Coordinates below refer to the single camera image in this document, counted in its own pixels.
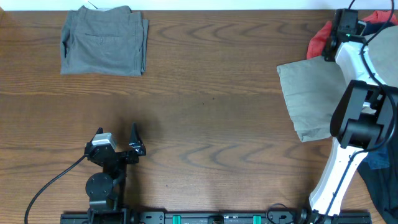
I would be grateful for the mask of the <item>khaki beige shorts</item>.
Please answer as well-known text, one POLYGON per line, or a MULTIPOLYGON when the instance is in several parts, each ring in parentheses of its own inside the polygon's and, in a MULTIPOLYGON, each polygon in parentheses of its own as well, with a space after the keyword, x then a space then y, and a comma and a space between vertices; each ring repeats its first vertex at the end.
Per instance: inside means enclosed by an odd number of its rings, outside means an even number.
MULTIPOLYGON (((369 44, 370 59, 380 77, 397 86, 397 27, 389 27, 369 44)), ((318 56, 277 66, 289 116, 302 142, 330 137, 331 116, 347 84, 335 62, 318 56)))

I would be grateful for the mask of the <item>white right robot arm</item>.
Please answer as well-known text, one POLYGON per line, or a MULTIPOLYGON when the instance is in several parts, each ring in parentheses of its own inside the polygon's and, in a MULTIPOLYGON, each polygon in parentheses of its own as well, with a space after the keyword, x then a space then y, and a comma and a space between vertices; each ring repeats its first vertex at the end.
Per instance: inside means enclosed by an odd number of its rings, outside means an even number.
POLYGON ((397 131, 397 88, 377 74, 365 28, 357 10, 336 10, 322 55, 341 68, 347 87, 331 117, 331 154, 309 207, 296 215, 295 223, 371 222, 368 212, 341 211, 341 202, 363 159, 384 148, 397 131))

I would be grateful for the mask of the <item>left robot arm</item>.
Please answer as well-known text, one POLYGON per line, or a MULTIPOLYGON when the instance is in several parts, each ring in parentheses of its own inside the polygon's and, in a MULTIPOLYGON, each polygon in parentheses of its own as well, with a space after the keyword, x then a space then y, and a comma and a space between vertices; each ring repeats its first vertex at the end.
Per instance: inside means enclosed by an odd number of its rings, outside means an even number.
POLYGON ((117 152, 116 141, 111 133, 98 128, 84 150, 85 157, 102 168, 86 182, 89 196, 89 223, 132 223, 134 216, 124 204, 127 166, 137 164, 146 155, 146 147, 132 123, 129 138, 130 150, 117 152))

